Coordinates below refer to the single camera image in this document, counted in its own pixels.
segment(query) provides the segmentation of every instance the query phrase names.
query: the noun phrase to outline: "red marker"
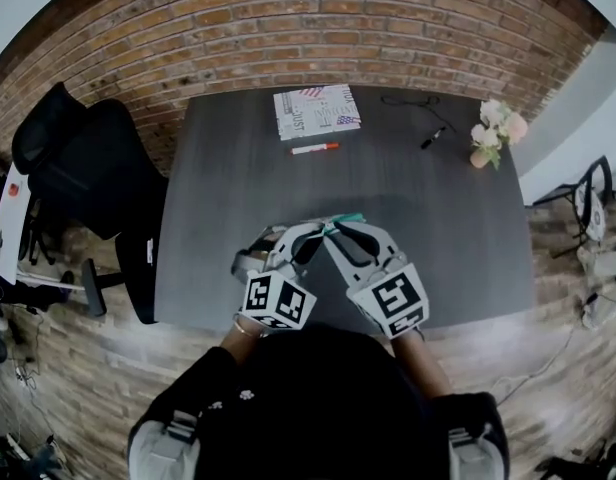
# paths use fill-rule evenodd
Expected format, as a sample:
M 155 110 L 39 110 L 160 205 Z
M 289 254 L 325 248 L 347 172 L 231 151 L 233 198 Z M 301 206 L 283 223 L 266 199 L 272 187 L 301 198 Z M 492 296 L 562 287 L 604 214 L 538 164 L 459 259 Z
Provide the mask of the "red marker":
M 339 142 L 328 142 L 325 144 L 315 144 L 314 146 L 304 146 L 302 148 L 292 148 L 290 152 L 293 155 L 301 155 L 302 153 L 311 153 L 313 151 L 326 151 L 327 149 L 337 149 Z

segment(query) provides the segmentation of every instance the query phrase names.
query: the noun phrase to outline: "paper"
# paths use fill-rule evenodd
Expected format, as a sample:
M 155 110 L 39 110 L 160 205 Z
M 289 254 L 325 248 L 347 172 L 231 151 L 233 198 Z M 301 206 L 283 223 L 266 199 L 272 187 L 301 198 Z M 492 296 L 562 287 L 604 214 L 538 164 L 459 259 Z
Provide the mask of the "paper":
M 347 84 L 275 94 L 281 140 L 355 130 L 361 117 Z

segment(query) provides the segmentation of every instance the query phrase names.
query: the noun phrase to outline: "american flag print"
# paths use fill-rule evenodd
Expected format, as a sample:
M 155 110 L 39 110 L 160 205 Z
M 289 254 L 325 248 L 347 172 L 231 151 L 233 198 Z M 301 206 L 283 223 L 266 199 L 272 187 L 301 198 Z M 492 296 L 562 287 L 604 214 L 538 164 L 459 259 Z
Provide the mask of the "american flag print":
M 353 123 L 361 123 L 361 119 L 358 117 L 350 117 L 350 116 L 339 116 L 337 118 L 337 124 L 353 124 Z
M 299 91 L 299 94 L 301 94 L 302 96 L 308 96 L 310 98 L 316 98 L 321 94 L 321 91 L 323 90 L 323 87 L 311 87 L 310 89 L 302 89 L 301 91 Z

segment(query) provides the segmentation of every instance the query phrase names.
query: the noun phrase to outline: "bracelet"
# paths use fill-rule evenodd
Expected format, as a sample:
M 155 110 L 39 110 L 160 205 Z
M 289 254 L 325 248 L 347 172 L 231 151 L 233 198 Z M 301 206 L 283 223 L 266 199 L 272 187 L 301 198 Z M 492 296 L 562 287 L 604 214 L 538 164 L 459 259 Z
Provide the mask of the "bracelet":
M 237 328 L 237 330 L 241 333 L 241 334 L 245 334 L 246 336 L 248 336 L 249 338 L 261 338 L 261 334 L 253 334 L 251 332 L 248 332 L 246 329 L 244 329 L 239 322 L 237 321 L 237 318 L 239 318 L 239 313 L 235 313 L 232 317 L 232 321 L 234 326 Z

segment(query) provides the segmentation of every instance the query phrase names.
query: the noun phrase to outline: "black marker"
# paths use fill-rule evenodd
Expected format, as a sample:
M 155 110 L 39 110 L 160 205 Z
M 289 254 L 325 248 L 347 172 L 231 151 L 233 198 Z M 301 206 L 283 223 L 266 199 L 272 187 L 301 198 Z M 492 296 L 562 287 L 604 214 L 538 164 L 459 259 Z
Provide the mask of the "black marker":
M 439 130 L 437 130 L 435 132 L 435 134 L 432 136 L 432 138 L 425 140 L 423 142 L 423 144 L 421 145 L 421 149 L 426 149 L 428 146 L 430 146 L 433 142 L 435 142 L 439 136 L 441 135 L 441 132 L 443 132 L 446 129 L 445 126 L 442 126 L 441 128 L 439 128 Z

